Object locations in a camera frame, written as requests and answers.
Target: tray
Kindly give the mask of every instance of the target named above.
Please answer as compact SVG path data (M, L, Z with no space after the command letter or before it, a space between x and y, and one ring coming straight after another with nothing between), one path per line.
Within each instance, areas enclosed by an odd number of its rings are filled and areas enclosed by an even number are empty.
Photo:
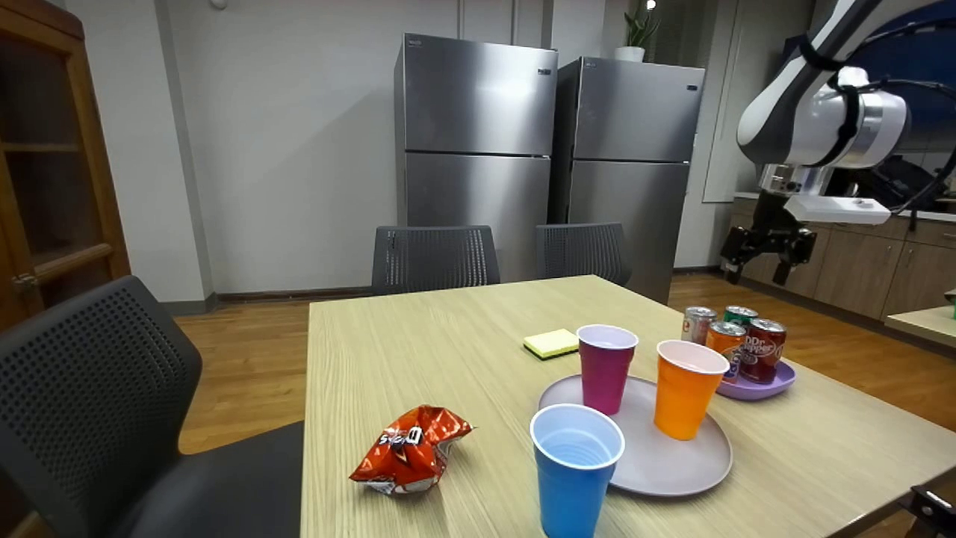
M612 488L642 497L696 497L718 488L734 466L733 446L709 415L691 443L670 440L655 427L657 387L628 378L622 411L612 415L624 432L624 454ZM581 405L581 378L552 384L537 406Z
M784 394L796 384L796 367L785 363L778 363L778 378L775 384L752 384L737 373L725 373L724 384L718 387L719 394L733 402L769 402Z

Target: refrigerator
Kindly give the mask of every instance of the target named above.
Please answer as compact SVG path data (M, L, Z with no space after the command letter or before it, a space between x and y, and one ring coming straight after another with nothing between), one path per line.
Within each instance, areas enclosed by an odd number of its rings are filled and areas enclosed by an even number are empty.
M549 221L624 228L628 287L667 299L703 70L584 58L558 71Z
M548 221L555 50L403 37L395 64L398 221L491 224L522 279Z

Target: robotic arm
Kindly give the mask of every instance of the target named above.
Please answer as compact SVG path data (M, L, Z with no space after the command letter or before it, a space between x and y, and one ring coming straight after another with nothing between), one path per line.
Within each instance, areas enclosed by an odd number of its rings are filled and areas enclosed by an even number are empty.
M763 180L752 228L734 228L719 270L737 282L755 254L779 254L775 282L812 254L812 221L885 224L890 212L867 197L826 197L834 168L876 168L906 128L906 103L870 89L867 71L842 65L882 24L935 0L834 0L779 74L746 106L737 148L755 166L784 166Z

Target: orange plastic cup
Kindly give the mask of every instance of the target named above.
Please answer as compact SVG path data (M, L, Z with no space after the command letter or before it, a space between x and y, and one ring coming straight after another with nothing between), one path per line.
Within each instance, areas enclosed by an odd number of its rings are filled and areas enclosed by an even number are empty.
M675 440L693 440L725 370L728 363L711 346L693 340L661 340L655 406L657 432Z

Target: yellow sticky note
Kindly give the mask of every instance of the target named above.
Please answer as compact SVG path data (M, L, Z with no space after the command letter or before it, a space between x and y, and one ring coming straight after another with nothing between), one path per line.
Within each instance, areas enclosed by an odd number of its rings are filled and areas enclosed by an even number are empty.
M555 360L555 357L576 352L576 334L569 333L569 328L528 334L522 345L525 345L537 360Z

